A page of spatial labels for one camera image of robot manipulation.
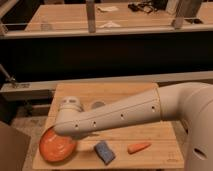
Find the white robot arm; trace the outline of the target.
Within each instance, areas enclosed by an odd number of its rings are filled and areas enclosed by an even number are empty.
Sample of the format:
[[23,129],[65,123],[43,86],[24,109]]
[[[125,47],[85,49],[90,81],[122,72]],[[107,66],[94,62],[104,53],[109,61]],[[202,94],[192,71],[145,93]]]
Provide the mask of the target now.
[[54,130],[80,139],[96,131],[171,120],[188,127],[184,171],[213,171],[213,84],[163,86],[89,111],[82,110],[78,98],[66,97]]

